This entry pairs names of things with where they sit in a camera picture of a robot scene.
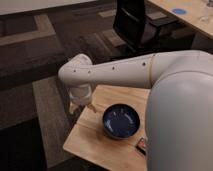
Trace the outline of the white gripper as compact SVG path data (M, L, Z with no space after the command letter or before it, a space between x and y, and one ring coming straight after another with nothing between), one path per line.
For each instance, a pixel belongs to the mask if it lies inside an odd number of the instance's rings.
M88 105L88 108L91 109L94 113L97 112L95 106L90 104L92 101L92 89L89 84L80 85L77 87L71 87L69 89L70 102L69 113L73 114L76 110L76 105L85 106Z

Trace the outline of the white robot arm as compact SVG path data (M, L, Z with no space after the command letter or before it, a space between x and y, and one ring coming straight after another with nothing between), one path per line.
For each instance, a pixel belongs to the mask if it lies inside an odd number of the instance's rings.
M91 102L96 85L148 89L148 171L213 171L213 54L158 52L101 64L78 54L58 76L77 105Z

